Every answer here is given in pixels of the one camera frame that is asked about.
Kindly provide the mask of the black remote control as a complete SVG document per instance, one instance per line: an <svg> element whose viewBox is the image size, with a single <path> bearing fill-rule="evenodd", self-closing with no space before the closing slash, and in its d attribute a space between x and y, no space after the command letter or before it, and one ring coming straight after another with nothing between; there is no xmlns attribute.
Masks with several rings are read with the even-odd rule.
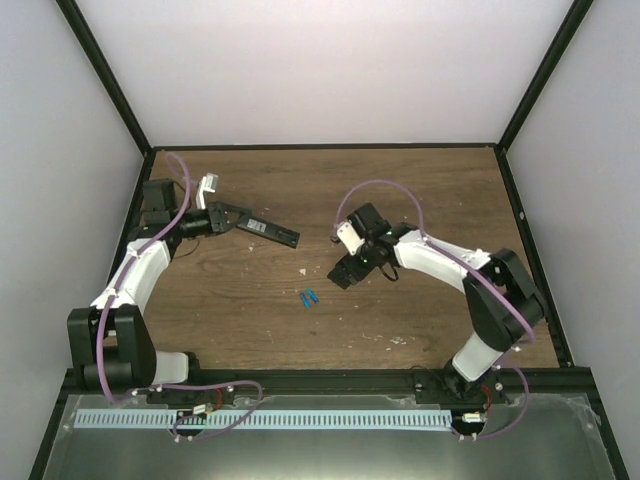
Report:
<svg viewBox="0 0 640 480"><path fill-rule="evenodd" d="M243 217L237 228L293 249L297 248L300 239L300 234L296 231L251 215Z"/></svg>

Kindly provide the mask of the black battery cover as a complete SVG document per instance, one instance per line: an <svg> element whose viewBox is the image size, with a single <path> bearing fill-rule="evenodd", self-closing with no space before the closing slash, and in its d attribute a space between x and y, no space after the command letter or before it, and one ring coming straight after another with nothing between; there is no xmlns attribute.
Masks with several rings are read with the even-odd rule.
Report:
<svg viewBox="0 0 640 480"><path fill-rule="evenodd" d="M335 266L327 274L327 278L343 290L346 290L352 285L356 285L360 282L356 275L340 265Z"/></svg>

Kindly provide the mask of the blue battery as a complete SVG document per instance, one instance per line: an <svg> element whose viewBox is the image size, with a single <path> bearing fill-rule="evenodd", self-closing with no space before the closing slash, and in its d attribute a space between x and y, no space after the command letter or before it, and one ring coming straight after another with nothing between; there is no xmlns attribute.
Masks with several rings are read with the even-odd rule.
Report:
<svg viewBox="0 0 640 480"><path fill-rule="evenodd" d="M310 297L310 299L313 301L314 304L319 303L319 298L316 296L316 294L311 289L307 290L307 294Z"/></svg>
<svg viewBox="0 0 640 480"><path fill-rule="evenodd" d="M305 294L304 292L300 292L300 293L299 293L299 296L300 296L300 298L301 298L301 301L302 301L302 303L303 303L304 307L305 307L305 308L310 308L310 307L311 307L311 304L310 304L309 299L308 299L308 297L306 296L306 294Z"/></svg>

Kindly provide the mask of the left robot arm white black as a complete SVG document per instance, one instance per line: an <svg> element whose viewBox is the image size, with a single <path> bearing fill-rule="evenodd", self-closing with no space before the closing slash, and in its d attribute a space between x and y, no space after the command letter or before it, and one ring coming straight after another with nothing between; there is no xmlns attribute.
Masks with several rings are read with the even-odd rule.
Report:
<svg viewBox="0 0 640 480"><path fill-rule="evenodd" d="M100 390L111 398L117 390L169 384L181 403L196 402L204 392L203 377L190 370L191 353L158 350L144 322L144 311L161 274L185 239L221 235L237 226L249 210L207 202L218 178L204 175L176 195L170 179L143 185L139 223L127 236L124 257L101 294L87 307L71 311L67 331L76 385Z"/></svg>

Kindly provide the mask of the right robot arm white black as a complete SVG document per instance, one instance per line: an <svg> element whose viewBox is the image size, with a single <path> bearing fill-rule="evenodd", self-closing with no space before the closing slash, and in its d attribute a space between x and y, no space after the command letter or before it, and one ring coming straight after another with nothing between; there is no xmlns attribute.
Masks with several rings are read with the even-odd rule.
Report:
<svg viewBox="0 0 640 480"><path fill-rule="evenodd" d="M428 237L406 222L393 226L370 203L340 222L332 241L346 254L327 278L343 290L389 266L392 272L383 275L390 281L399 279L400 268L413 270L465 296L473 332L442 374L445 393L455 402L471 400L487 372L506 353L531 342L533 329L547 315L538 287L509 249L471 250Z"/></svg>

